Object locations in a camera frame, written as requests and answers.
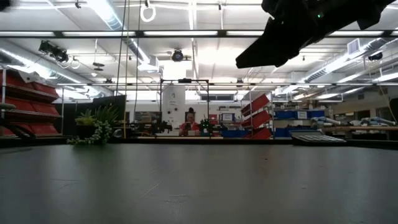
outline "vent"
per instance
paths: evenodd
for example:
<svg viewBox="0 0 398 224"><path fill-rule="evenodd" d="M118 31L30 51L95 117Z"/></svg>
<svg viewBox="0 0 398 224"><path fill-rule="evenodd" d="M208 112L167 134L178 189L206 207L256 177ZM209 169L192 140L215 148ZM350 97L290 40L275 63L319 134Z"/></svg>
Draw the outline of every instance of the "vent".
<svg viewBox="0 0 398 224"><path fill-rule="evenodd" d="M360 48L359 39L355 39L347 44L347 50L349 55L358 52L359 48Z"/></svg>
<svg viewBox="0 0 398 224"><path fill-rule="evenodd" d="M207 95L202 95L200 96L201 100L207 100L209 99L210 101L233 101L234 100L234 95L209 95L209 98L207 98Z"/></svg>
<svg viewBox="0 0 398 224"><path fill-rule="evenodd" d="M358 95L358 100L363 100L363 99L365 99L365 94L359 94Z"/></svg>

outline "table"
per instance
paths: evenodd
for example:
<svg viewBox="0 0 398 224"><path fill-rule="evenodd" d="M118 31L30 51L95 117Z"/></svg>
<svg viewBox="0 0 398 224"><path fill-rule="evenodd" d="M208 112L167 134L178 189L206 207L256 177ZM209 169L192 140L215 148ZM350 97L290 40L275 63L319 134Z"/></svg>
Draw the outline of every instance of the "table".
<svg viewBox="0 0 398 224"><path fill-rule="evenodd" d="M398 223L398 151L41 146L1 154L0 223Z"/></svg>

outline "wall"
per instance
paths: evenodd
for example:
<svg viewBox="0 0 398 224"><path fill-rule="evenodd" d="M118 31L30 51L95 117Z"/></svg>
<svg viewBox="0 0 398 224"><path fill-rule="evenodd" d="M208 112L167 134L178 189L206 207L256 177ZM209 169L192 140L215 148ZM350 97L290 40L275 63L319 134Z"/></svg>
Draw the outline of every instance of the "wall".
<svg viewBox="0 0 398 224"><path fill-rule="evenodd" d="M219 111L220 106L241 106L241 103L215 103L211 102L209 106L209 114L222 114L222 113L235 113L235 117L238 118L238 116L241 116L240 110L233 110L229 109L228 111ZM188 111L188 109L192 107L193 110L196 112L195 116L195 121L197 123L200 123L202 119L207 118L207 103L205 102L200 102L200 103L189 103L186 102L185 105L185 111ZM138 103L137 104L137 112L143 112L143 111L159 111L159 105L157 103ZM134 121L134 103L128 103L126 105L126 111L130 111L130 121ZM180 118L181 123L185 121L185 118L182 117Z"/></svg>
<svg viewBox="0 0 398 224"><path fill-rule="evenodd" d="M359 100L358 95L355 94L345 99L345 102L333 105L333 114L349 113L370 110L371 117L376 116L376 110L389 106L390 99L398 98L398 89L395 87L388 88L387 100L375 91L367 91L364 93L365 99Z"/></svg>

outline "ceiling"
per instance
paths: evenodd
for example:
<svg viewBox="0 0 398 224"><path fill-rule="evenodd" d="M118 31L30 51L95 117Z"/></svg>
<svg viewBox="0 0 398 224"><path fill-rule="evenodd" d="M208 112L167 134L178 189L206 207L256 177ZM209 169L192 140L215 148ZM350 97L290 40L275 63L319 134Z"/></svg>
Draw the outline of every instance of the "ceiling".
<svg viewBox="0 0 398 224"><path fill-rule="evenodd" d="M77 9L73 0L18 0L14 8L7 13L0 13L0 30L109 30L100 17L80 0L81 9ZM218 10L219 0L196 0L196 20L193 29L246 29L263 30L269 15L259 6L261 0L221 0L223 10ZM126 14L125 25L130 30L190 30L188 6L191 0L151 1L156 8L156 16L151 22L139 19L140 1L130 1L129 14ZM124 17L124 1L114 0L113 6L119 18ZM386 9L382 13L380 23L369 29L395 29L398 27L397 10ZM359 29L356 23L344 29ZM48 39L51 43L67 49L68 54L81 62L78 69L68 68L70 72L85 77L92 82L103 82L105 78L129 77L128 82L135 80L137 61L126 60L125 44L119 39L98 40L96 61L105 64L103 72L94 72L95 39ZM303 74L322 66L326 61L344 52L352 39L324 39L317 44L301 50L300 55L289 60L278 69L261 67L254 69L237 69L235 58L255 39L251 38L195 38L197 42L198 77L212 82L235 82L237 78L245 78L249 82L292 82L293 74ZM29 52L40 55L38 51L40 39L8 39L7 41L22 47ZM182 49L185 55L192 56L191 38L140 39L140 48L147 55L167 58L168 52ZM361 60L356 64L339 69L338 73L352 75L363 68ZM159 80L158 73L138 72L140 82ZM187 71L187 77L193 78L193 71Z"/></svg>

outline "security camera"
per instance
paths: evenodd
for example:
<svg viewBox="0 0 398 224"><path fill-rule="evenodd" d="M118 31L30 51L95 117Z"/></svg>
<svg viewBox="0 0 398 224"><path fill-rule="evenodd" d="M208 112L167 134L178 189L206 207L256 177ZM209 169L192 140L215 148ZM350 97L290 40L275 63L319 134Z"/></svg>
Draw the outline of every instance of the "security camera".
<svg viewBox="0 0 398 224"><path fill-rule="evenodd" d="M184 54L180 49L174 50L174 53L172 55L172 60L173 62L181 62L182 60L184 60Z"/></svg>

